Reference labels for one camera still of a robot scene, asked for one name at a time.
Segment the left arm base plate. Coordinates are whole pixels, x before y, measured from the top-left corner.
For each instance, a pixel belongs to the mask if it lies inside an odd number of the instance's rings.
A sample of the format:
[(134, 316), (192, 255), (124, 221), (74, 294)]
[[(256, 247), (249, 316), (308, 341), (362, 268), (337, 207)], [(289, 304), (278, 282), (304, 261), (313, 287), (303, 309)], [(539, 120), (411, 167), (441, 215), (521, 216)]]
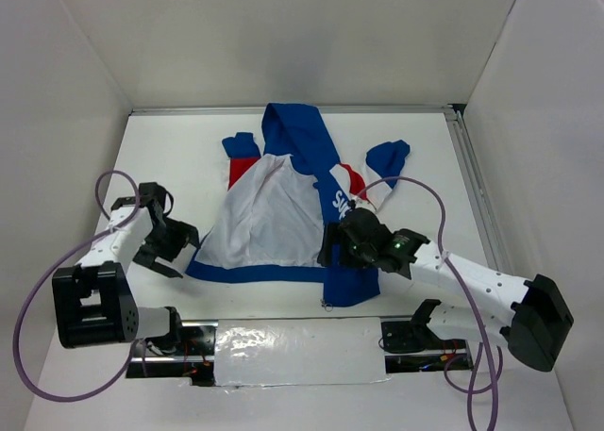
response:
[(150, 340), (138, 348), (126, 370), (128, 379), (183, 379), (212, 387), (217, 321), (184, 321), (176, 343), (160, 346)]

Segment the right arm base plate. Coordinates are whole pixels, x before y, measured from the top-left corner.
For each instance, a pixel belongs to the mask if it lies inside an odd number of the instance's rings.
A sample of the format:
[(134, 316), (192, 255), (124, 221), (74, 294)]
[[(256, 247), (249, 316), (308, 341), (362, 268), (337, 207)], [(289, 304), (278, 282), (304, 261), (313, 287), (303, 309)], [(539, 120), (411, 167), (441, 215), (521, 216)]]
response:
[(379, 348), (384, 352), (385, 370), (395, 373), (442, 372), (473, 367), (464, 340), (440, 340), (433, 334), (414, 328), (411, 321), (382, 321)]

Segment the blue white red jacket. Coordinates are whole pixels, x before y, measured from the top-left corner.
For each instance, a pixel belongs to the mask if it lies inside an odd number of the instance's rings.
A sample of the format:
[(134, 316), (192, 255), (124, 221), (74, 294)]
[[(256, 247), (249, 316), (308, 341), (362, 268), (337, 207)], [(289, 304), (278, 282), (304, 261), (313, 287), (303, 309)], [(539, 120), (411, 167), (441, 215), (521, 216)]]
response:
[(320, 283), (323, 300), (352, 307), (380, 294), (378, 270), (353, 269), (318, 257), (328, 224), (359, 199), (373, 211), (394, 191), (410, 146), (385, 141), (369, 149), (359, 169), (343, 163), (318, 108), (269, 104), (261, 121), (264, 145), (249, 132), (223, 139), (228, 190), (218, 218), (186, 273), (227, 284), (264, 281)]

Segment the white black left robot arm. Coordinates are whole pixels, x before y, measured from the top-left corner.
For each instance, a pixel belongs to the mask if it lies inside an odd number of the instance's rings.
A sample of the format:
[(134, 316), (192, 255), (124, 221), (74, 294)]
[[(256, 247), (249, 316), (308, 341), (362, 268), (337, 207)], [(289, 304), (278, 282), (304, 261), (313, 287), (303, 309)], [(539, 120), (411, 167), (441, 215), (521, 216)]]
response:
[(174, 307), (138, 307), (126, 280), (131, 264), (167, 278), (180, 278), (200, 246), (197, 229), (170, 218), (172, 194), (155, 182), (138, 196), (120, 197), (109, 234), (92, 244), (73, 267), (59, 268), (52, 290), (59, 341), (68, 349), (152, 342), (166, 355), (185, 346), (186, 331)]

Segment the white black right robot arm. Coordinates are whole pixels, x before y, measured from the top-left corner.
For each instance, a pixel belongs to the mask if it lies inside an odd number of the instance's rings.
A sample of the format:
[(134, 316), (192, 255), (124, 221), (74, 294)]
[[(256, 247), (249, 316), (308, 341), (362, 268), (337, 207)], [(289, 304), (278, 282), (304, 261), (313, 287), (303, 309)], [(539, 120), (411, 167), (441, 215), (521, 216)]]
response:
[(175, 266), (174, 278), (129, 268), (140, 306), (172, 306), (185, 319), (417, 314), (411, 335), (423, 348), (487, 340), (541, 372), (573, 323), (551, 279), (493, 271), (407, 229), (391, 232), (365, 209), (333, 228), (319, 210), (223, 211)]

